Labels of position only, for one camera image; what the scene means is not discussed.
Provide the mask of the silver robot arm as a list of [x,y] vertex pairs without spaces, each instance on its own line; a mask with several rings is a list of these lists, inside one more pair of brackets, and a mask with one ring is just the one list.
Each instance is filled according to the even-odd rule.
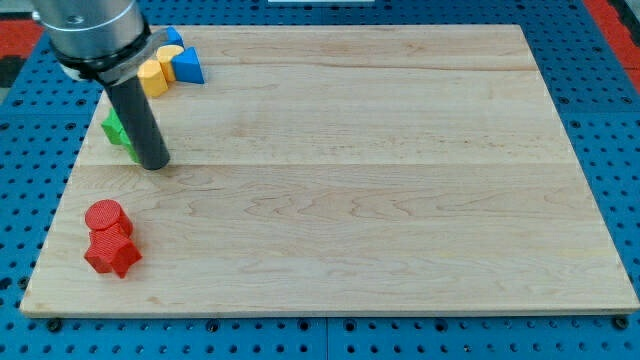
[[153,32],[136,0],[33,0],[64,71],[76,80],[119,85],[168,40]]

